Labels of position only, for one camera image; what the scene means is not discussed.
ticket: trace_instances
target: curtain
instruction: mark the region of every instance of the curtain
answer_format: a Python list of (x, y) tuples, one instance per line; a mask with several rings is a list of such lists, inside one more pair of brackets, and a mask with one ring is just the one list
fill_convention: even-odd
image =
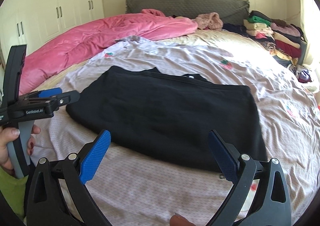
[(314, 0), (300, 1), (300, 26), (308, 42), (303, 66), (314, 71), (320, 66), (320, 10)]

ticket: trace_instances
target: quilted headboard cover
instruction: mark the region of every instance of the quilted headboard cover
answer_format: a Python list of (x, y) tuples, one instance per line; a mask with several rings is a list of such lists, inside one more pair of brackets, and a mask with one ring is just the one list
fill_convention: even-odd
[(249, 0), (126, 0), (126, 13), (157, 9), (166, 16), (195, 19), (199, 14), (217, 12), (224, 23), (243, 24), (249, 14)]

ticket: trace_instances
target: metal bolt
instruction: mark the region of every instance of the metal bolt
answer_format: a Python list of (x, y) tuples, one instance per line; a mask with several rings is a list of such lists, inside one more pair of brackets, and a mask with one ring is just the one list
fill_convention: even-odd
[(247, 154), (243, 154), (241, 158), (246, 161), (250, 160), (250, 156), (248, 156)]
[(45, 159), (44, 157), (42, 157), (42, 158), (39, 160), (39, 164), (44, 164), (46, 161), (47, 161), (47, 159)]
[(275, 165), (279, 164), (279, 160), (276, 159), (276, 158), (273, 158), (273, 159), (272, 159), (272, 162), (273, 162)]
[(75, 153), (73, 153), (73, 154), (70, 154), (68, 156), (68, 158), (69, 158), (69, 160), (75, 160), (77, 158), (77, 155)]

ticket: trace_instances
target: blue gripper pad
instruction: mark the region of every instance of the blue gripper pad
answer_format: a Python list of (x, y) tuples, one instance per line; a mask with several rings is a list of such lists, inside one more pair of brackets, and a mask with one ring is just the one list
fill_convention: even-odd
[(40, 92), (38, 94), (38, 97), (39, 98), (48, 98), (48, 97), (51, 97), (53, 95), (57, 95), (60, 93), (62, 93), (62, 89), (60, 89), (60, 88), (46, 89), (46, 90), (43, 90), (42, 92)]
[(238, 165), (228, 149), (221, 142), (219, 136), (213, 131), (209, 132), (208, 144), (226, 180), (236, 184), (239, 181), (237, 175)]
[(87, 181), (93, 179), (104, 155), (106, 154), (111, 143), (111, 135), (108, 130), (105, 130), (94, 146), (90, 149), (87, 156), (80, 166), (80, 181), (85, 185)]

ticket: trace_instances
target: red folded garment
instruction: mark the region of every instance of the red folded garment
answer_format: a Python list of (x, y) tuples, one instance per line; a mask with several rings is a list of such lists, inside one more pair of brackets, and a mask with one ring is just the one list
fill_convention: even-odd
[(285, 54), (290, 55), (292, 58), (299, 58), (301, 56), (301, 49), (295, 48), (290, 44), (276, 40), (277, 48), (281, 49)]

